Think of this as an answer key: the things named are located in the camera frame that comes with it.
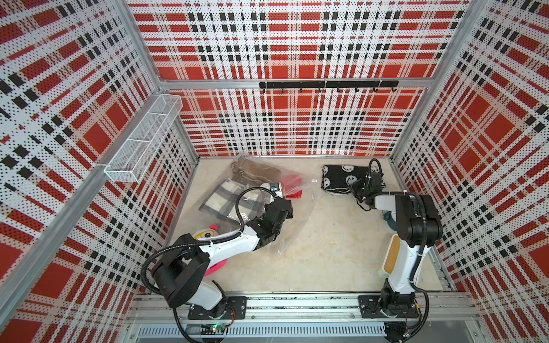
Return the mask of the black smiley face scarf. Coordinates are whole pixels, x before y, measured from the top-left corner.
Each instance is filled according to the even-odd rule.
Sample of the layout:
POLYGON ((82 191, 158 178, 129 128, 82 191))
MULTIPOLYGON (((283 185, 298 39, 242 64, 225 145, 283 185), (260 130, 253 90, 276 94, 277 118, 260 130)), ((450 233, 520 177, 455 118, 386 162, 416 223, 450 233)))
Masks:
POLYGON ((350 185, 366 176, 370 171, 366 166, 324 165, 321 188, 329 194, 351 194, 350 185))

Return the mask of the red knitted scarf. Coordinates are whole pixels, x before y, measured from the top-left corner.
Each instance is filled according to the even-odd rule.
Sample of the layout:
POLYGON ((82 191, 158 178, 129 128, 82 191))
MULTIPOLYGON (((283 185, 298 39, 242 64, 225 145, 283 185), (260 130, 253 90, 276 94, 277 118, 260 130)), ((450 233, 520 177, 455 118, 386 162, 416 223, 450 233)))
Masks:
POLYGON ((303 179, 297 174, 284 175, 280 181, 282 192, 287 199, 300 199, 303 196, 303 179))

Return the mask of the brown plaid scarf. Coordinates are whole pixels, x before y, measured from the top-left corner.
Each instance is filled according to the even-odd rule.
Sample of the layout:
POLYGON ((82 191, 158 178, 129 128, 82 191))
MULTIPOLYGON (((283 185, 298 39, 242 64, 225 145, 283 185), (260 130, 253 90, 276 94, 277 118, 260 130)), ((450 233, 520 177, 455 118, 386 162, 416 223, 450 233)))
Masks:
POLYGON ((233 180, 243 184, 277 183, 281 181, 283 175, 277 167, 244 155, 233 160, 230 169, 233 180))

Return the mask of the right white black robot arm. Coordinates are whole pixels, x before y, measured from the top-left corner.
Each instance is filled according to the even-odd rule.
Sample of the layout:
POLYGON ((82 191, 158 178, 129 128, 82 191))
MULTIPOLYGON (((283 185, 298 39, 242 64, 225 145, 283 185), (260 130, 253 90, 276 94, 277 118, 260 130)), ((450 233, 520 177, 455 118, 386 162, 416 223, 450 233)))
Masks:
POLYGON ((432 198, 411 192, 384 191, 380 173, 370 172, 349 185, 360 206, 364 204, 371 210, 388 212, 394 217, 399 248, 380 302, 412 303, 415 293, 420 291, 417 279, 424 257, 443 234, 432 198))

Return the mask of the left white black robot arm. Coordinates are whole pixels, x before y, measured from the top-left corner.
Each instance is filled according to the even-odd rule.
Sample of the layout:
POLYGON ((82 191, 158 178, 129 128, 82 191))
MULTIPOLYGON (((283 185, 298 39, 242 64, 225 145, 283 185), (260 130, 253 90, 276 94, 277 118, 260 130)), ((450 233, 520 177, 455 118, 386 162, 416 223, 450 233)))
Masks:
POLYGON ((213 238, 195 239, 191 234, 182 235, 143 263, 140 271, 143 285, 163 296, 171 309, 190 304, 203 308, 211 318, 222 317, 230 309, 228 297, 219 284, 203 280, 206 271, 222 261, 274 242, 284 222, 293 218, 293 205, 284 198, 280 183, 244 190, 237 196, 234 209, 240 222, 238 230, 213 238), (267 192, 270 201, 259 217, 245 222, 240 213, 240 201, 252 191, 267 192))

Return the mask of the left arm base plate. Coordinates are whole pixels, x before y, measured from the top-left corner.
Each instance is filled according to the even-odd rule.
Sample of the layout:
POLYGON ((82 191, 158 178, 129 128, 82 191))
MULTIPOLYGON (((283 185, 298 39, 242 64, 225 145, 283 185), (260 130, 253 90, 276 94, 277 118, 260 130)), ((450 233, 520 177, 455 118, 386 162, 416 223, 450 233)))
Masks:
POLYGON ((191 306, 187 319, 189 320, 243 320, 247 311, 246 296, 230 296, 211 310, 206 310, 198 305, 191 306))

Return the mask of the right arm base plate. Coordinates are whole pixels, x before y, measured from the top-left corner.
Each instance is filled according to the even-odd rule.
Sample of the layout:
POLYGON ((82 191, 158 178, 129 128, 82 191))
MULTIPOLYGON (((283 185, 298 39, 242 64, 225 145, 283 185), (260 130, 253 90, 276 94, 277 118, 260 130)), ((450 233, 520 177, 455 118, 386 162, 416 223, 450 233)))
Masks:
POLYGON ((401 295, 362 295, 358 297, 358 307, 363 319, 413 319, 419 318, 414 294, 401 295))

